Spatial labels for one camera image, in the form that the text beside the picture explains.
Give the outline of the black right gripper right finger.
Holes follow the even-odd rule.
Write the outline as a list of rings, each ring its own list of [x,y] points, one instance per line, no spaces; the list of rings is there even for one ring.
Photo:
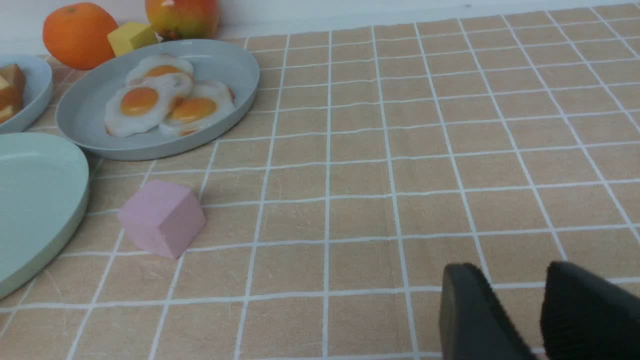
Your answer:
[[[554,260],[546,270],[541,334],[550,360],[637,360],[640,299],[574,263]]]

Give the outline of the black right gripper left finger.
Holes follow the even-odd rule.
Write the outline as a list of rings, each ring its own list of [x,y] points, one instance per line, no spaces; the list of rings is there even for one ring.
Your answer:
[[[483,272],[450,263],[442,273],[439,339],[444,360],[534,360]]]

